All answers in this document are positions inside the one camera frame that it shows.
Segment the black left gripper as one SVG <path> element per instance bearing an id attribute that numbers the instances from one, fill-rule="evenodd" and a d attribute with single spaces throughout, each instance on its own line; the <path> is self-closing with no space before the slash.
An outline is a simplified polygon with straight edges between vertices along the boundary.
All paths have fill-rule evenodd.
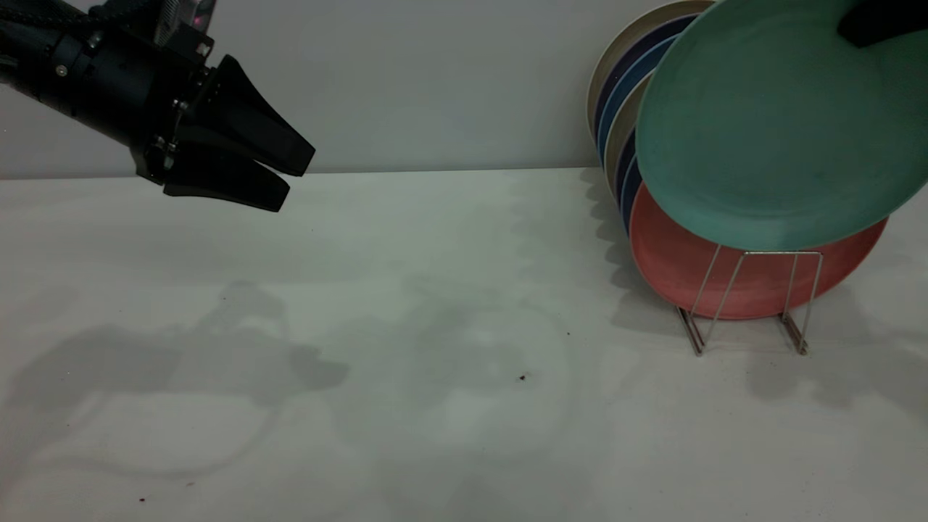
<path id="1" fill-rule="evenodd" d="M 304 175 L 315 147 L 235 57 L 209 69 L 213 46 L 204 33 L 175 33 L 165 46 L 113 34 L 79 76 L 74 119 L 127 146 L 136 175 L 168 196 L 281 211 L 291 188 L 275 171 Z"/>

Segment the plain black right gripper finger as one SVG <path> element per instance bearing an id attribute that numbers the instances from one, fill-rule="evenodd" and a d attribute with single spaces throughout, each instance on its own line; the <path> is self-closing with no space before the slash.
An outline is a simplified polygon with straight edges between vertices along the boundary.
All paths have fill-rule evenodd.
<path id="1" fill-rule="evenodd" d="M 837 33 L 865 49 L 927 28 L 926 1 L 858 1 L 842 16 Z"/>

